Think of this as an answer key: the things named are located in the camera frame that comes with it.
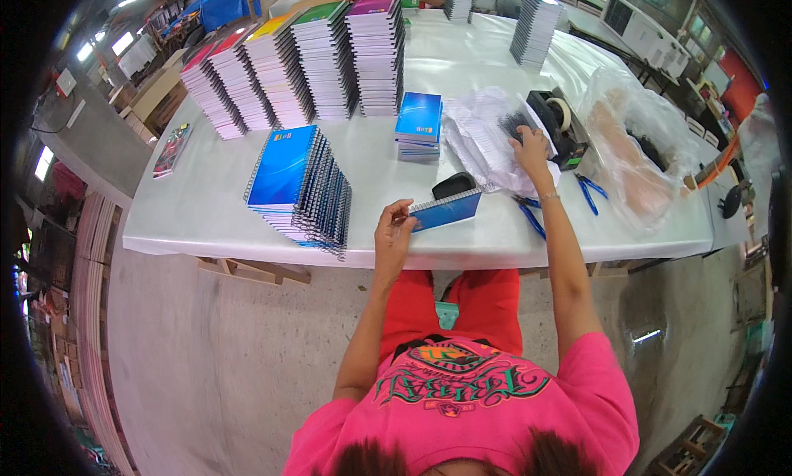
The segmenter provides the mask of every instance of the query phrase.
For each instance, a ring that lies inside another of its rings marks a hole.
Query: purple notebook cover
[[[396,0],[358,0],[349,9],[347,16],[390,13],[395,6]]]

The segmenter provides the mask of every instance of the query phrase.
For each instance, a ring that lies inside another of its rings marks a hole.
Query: pink t-shirt
[[[633,397],[603,333],[575,341],[558,376],[464,338],[425,343],[380,364],[361,402],[339,399],[311,414],[283,474],[329,474],[344,448],[365,438],[398,442],[411,474],[460,458],[519,474],[532,426],[581,443],[603,475],[624,474],[638,452]]]

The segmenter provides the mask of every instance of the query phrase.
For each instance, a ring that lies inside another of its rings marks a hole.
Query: hair
[[[530,430],[528,450],[522,450],[520,472],[512,476],[597,476],[596,465],[586,459],[579,443],[565,441],[555,431]],[[500,476],[489,460],[480,461],[487,476]],[[313,470],[313,476],[323,476]],[[407,461],[401,449],[385,449],[376,439],[348,445],[326,476],[407,476]]]

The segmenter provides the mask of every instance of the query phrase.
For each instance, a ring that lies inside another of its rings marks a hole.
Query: blue tarp
[[[162,35],[170,33],[173,26],[181,19],[198,9],[200,9],[200,23],[207,33],[239,17],[250,15],[247,0],[195,0],[162,32]]]

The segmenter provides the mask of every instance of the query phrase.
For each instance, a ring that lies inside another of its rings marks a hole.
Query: bracelet
[[[549,200],[550,198],[554,198],[554,197],[557,197],[557,198],[559,198],[559,200],[561,199],[561,195],[560,195],[558,192],[556,192],[556,191],[553,191],[552,193],[544,193],[544,194],[542,194],[542,195],[540,196],[540,202],[541,202],[541,201],[547,201],[547,200]]]

